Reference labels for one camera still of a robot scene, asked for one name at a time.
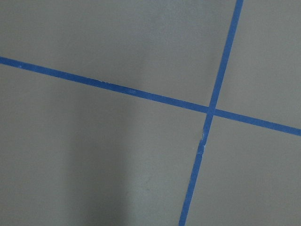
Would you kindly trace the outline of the blue tape grid line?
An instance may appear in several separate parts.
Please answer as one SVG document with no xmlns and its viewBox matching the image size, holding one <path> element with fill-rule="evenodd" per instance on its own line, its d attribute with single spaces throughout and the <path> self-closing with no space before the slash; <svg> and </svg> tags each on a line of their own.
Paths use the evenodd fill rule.
<svg viewBox="0 0 301 226">
<path fill-rule="evenodd" d="M 254 126 L 259 126 L 259 127 L 266 128 L 266 129 L 276 130 L 276 131 L 280 131 L 280 132 L 284 132 L 284 133 L 292 134 L 292 135 L 296 135 L 296 136 L 301 135 L 301 130 L 298 128 L 294 128 L 294 127 L 286 126 L 286 125 L 279 124 L 279 123 L 265 121 L 265 120 L 261 120 L 261 119 L 257 119 L 257 118 L 253 118 L 253 117 L 240 115 L 237 113 L 232 113 L 232 112 L 228 112 L 225 110 L 213 108 L 217 104 L 218 94 L 220 93 L 220 89 L 213 90 L 212 97 L 214 98 L 214 100 L 210 102 L 209 106 L 204 106 L 204 105 L 199 105 L 199 104 L 195 104 L 195 103 L 191 103 L 191 102 L 187 102 L 187 101 L 183 101 L 183 100 L 179 100 L 179 99 L 175 99 L 175 98 L 171 98 L 171 97 L 153 94 L 153 93 L 138 90 L 138 89 L 133 89 L 133 88 L 117 85 L 117 84 L 99 81 L 99 80 L 84 77 L 84 76 L 75 75 L 72 73 L 62 72 L 59 70 L 46 68 L 46 67 L 39 66 L 39 65 L 33 65 L 30 63 L 21 62 L 21 61 L 17 61 L 17 60 L 6 58 L 6 57 L 1 57 L 0 63 L 2 65 L 7 65 L 7 66 L 15 67 L 18 69 L 27 70 L 27 71 L 35 72 L 35 73 L 40 73 L 40 74 L 60 78 L 63 80 L 73 81 L 73 82 L 77 82 L 80 84 L 85 84 L 85 85 L 89 85 L 89 86 L 93 86 L 93 87 L 97 87 L 97 88 L 101 88 L 101 89 L 106 89 L 106 90 L 130 95 L 130 96 L 134 96 L 134 97 L 148 99 L 151 101 L 160 102 L 163 104 L 172 105 L 172 106 L 176 106 L 176 107 L 180 107 L 180 108 L 184 108 L 184 109 L 188 109 L 188 110 L 193 110 L 196 112 L 201 112 L 201 113 L 209 113 L 210 112 L 214 116 L 222 117 L 225 119 L 230 119 L 233 121 L 243 122 L 246 124 L 251 124 Z"/>
<path fill-rule="evenodd" d="M 183 205 L 182 205 L 182 211 L 181 211 L 179 222 L 178 222 L 178 225 L 180 225 L 180 226 L 184 226 L 186 224 L 186 220 L 187 220 L 187 217 L 188 217 L 190 204 L 191 204 L 192 197 L 193 197 L 193 194 L 194 194 L 199 169 L 201 167 L 203 154 L 204 154 L 204 151 L 205 151 L 205 148 L 206 148 L 210 128 L 211 128 L 211 125 L 212 125 L 212 122 L 213 122 L 214 113 L 215 113 L 215 110 L 216 110 L 216 106 L 217 106 L 219 94 L 220 94 L 220 91 L 221 91 L 224 75 L 225 75 L 226 68 L 227 68 L 227 65 L 228 65 L 228 61 L 229 61 L 233 41 L 234 41 L 234 38 L 235 38 L 235 34 L 236 34 L 236 30 L 237 30 L 237 26 L 238 26 L 238 22 L 239 22 L 242 7 L 243 7 L 243 1 L 242 0 L 237 0 L 236 4 L 235 4 L 235 7 L 234 7 L 231 23 L 230 23 L 230 26 L 229 26 L 227 39 L 226 39 L 226 42 L 225 42 L 225 45 L 224 45 L 224 49 L 223 49 L 222 58 L 221 58 L 221 61 L 220 61 L 218 73 L 217 73 L 217 76 L 216 76 L 216 79 L 215 79 L 214 88 L 213 88 L 213 91 L 212 91 L 212 94 L 211 94 L 209 107 L 208 107 L 208 110 L 207 110 L 207 113 L 206 113 L 206 118 L 205 118 L 203 131 L 202 131 L 202 138 L 201 138 L 201 140 L 199 142 L 199 145 L 198 145 L 198 148 L 197 148 L 196 157 L 195 157 L 194 164 L 193 164 L 193 167 L 192 167 L 188 188 L 187 188 L 185 199 L 184 199 L 184 202 L 183 202 Z"/>
</svg>

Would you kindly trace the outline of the brown paper table cover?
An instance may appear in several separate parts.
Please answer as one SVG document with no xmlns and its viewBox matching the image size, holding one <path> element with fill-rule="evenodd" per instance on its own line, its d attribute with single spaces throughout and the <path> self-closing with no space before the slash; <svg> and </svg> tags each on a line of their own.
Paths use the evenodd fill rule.
<svg viewBox="0 0 301 226">
<path fill-rule="evenodd" d="M 234 0 L 3 0 L 0 56 L 209 106 Z M 206 114 L 0 67 L 3 226 L 178 226 Z M 214 116 L 188 226 L 298 226 L 301 137 Z"/>
</svg>

